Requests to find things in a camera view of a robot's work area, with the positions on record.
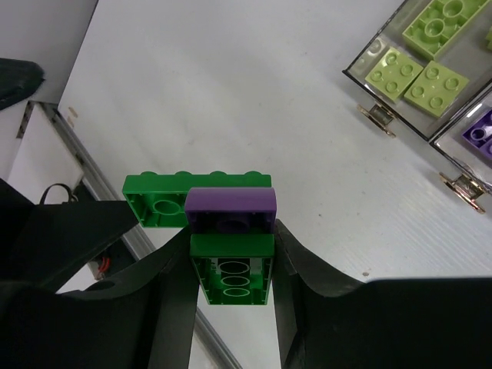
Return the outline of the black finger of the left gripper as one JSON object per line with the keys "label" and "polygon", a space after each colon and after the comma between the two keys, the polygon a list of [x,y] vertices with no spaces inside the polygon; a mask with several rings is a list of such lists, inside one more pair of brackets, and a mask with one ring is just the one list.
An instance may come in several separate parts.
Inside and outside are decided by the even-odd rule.
{"label": "black finger of the left gripper", "polygon": [[1,183],[1,280],[58,291],[137,224],[125,201],[33,204]]}

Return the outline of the green purple lego plate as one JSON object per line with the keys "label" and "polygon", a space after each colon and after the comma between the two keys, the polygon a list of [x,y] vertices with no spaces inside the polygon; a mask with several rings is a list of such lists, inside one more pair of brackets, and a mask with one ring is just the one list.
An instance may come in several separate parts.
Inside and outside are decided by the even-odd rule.
{"label": "green purple lego plate", "polygon": [[122,193],[144,228],[188,228],[189,254],[210,305],[265,305],[271,283],[276,193],[271,176],[126,177]]}

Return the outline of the purple lime lego cluster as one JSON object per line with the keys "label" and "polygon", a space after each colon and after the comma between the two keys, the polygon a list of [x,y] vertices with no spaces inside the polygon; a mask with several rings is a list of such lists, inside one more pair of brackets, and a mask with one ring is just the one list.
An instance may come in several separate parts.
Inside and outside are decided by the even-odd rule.
{"label": "purple lime lego cluster", "polygon": [[473,123],[463,134],[464,140],[491,161],[491,110]]}

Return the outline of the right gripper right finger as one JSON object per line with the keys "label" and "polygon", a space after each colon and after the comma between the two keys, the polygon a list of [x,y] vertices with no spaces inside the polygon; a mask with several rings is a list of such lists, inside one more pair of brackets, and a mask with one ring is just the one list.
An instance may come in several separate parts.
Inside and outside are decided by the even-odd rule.
{"label": "right gripper right finger", "polygon": [[356,280],[275,224],[284,368],[489,368],[489,278]]}

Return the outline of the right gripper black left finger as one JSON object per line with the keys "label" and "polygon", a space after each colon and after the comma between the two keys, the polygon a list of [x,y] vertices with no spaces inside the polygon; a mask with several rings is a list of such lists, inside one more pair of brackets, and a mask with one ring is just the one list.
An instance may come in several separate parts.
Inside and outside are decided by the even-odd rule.
{"label": "right gripper black left finger", "polygon": [[3,368],[186,368],[198,281],[191,233],[84,291],[1,285]]}

